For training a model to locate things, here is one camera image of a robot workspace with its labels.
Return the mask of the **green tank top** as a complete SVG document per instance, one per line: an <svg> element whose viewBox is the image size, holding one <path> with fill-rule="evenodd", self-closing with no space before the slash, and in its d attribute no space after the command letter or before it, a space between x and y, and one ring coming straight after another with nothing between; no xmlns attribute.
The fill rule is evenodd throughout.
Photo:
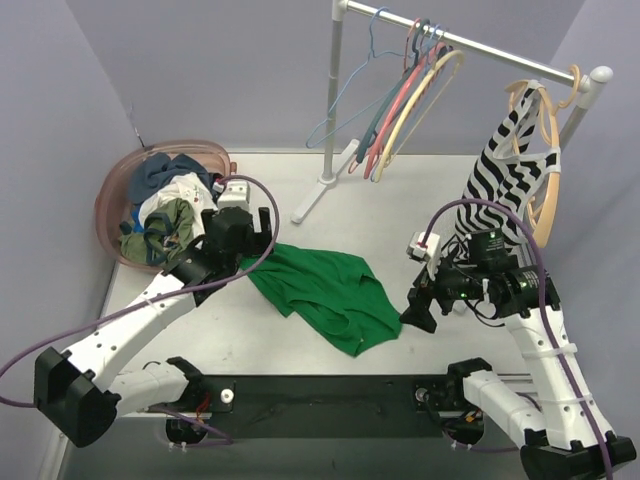
<svg viewBox="0 0 640 480"><path fill-rule="evenodd" d="M298 314L351 357L401 333L399 312L359 256L278 243L248 278L282 316Z"/></svg>

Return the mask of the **cream yellow hanger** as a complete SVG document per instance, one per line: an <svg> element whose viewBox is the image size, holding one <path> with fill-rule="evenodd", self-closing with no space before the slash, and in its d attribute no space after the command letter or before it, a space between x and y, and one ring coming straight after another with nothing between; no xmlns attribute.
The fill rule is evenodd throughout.
<svg viewBox="0 0 640 480"><path fill-rule="evenodd" d="M461 50L450 48L451 50L431 67L417 89L412 92L406 108L392 130L382 153L379 169L371 182L378 183L382 179L384 170L390 166L463 66L465 54Z"/></svg>

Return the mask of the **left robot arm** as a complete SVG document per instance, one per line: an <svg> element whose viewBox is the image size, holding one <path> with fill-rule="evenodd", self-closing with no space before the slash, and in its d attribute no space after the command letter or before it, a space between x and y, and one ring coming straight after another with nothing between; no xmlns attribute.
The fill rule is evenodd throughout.
<svg viewBox="0 0 640 480"><path fill-rule="evenodd" d="M64 351L38 355L34 405L79 448L101 438L115 420L157 404L190 411L201 403L202 375L174 357L134 373L124 367L175 320L242 276L246 258L263 260L273 249L278 215L261 207L205 214L205 233L175 257L135 301L101 328Z"/></svg>

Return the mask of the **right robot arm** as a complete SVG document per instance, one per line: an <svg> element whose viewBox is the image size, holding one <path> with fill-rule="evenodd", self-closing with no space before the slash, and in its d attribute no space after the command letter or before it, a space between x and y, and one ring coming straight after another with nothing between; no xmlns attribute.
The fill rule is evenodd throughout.
<svg viewBox="0 0 640 480"><path fill-rule="evenodd" d="M586 385L551 278L520 265L498 229L466 240L468 257L458 261L439 235L412 236L407 254L423 268L400 320L432 333L433 303L443 314L458 301L491 304L520 351L537 401L512 391L481 358L449 366L446 401L455 409L476 407L498 425L518 447L530 479L603 479L634 461L633 441L614 432Z"/></svg>

